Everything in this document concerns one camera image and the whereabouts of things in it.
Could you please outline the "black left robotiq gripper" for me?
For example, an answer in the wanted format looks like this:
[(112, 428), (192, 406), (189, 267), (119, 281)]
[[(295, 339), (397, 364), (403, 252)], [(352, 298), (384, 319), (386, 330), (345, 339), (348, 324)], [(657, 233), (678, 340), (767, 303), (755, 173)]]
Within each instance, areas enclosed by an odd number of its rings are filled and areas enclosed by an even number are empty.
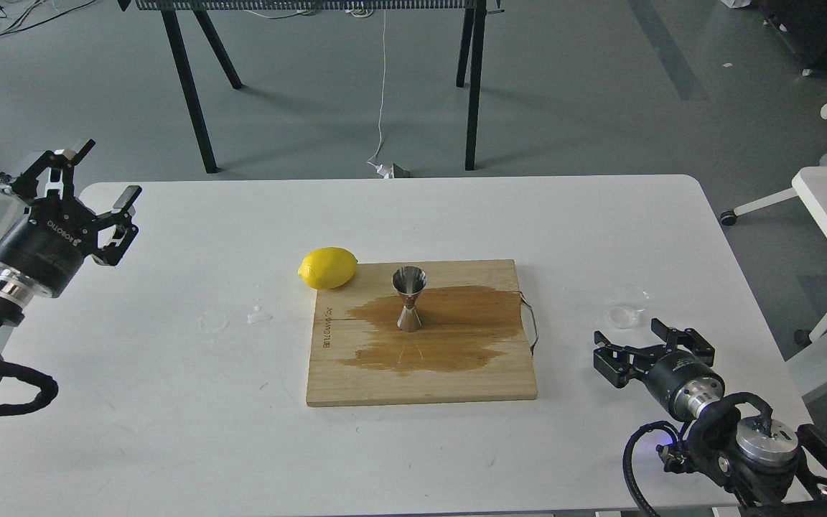
[[(94, 146), (95, 141), (88, 139), (76, 149), (30, 154), (16, 173), (0, 173), (0, 193), (19, 200), (26, 209), (25, 217), (0, 240), (0, 271), (13, 269), (29, 277), (42, 288), (43, 297), (59, 297), (86, 256), (92, 254), (99, 265), (115, 267), (139, 233), (132, 218), (141, 186), (126, 187), (111, 210), (98, 216), (75, 196), (73, 172)], [(55, 188), (40, 197), (39, 178), (46, 171)], [(83, 232), (86, 225), (90, 233)], [(111, 227), (108, 244), (95, 247), (98, 233)]]

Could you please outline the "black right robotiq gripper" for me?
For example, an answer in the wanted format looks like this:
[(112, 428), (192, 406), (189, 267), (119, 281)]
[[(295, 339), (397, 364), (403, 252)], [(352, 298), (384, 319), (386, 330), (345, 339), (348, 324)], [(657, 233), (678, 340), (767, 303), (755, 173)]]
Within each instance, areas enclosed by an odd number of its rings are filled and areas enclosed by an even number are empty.
[(725, 383), (709, 366), (715, 349), (695, 328), (670, 327), (652, 318), (650, 330), (669, 349), (683, 347), (659, 358), (662, 346), (643, 349), (611, 343), (604, 333), (593, 334), (593, 367), (612, 386), (623, 388), (632, 379), (643, 381), (650, 395), (680, 422), (698, 419), (703, 409), (725, 395)]

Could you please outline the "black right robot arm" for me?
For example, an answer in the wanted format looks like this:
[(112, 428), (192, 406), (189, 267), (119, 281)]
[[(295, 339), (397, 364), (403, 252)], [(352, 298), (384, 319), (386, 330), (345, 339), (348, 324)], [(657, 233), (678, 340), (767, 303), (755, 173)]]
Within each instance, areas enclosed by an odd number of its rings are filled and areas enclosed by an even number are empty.
[(668, 473), (699, 473), (735, 496), (744, 516), (827, 516), (827, 439), (812, 424), (788, 428), (750, 392), (725, 391), (715, 349), (693, 328), (652, 320), (660, 343), (643, 349), (594, 332), (594, 369), (614, 387), (637, 379), (670, 420), (640, 426), (625, 445), (622, 474), (637, 507), (656, 515), (637, 484), (632, 456), (649, 432), (669, 436), (656, 452)]

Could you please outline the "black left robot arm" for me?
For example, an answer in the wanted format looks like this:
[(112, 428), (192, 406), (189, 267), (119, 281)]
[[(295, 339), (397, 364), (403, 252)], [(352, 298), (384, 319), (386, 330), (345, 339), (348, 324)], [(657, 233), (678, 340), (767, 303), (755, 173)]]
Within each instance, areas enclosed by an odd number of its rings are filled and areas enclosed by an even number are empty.
[[(0, 239), (0, 330), (19, 326), (33, 298), (59, 297), (87, 258), (118, 265), (138, 235), (138, 185), (126, 187), (101, 215), (75, 195), (73, 173), (94, 146), (87, 140), (76, 150), (48, 150), (30, 157), (23, 172), (0, 174), (0, 193), (25, 205), (24, 216)], [(58, 392), (52, 376), (0, 353), (0, 416), (46, 408)]]

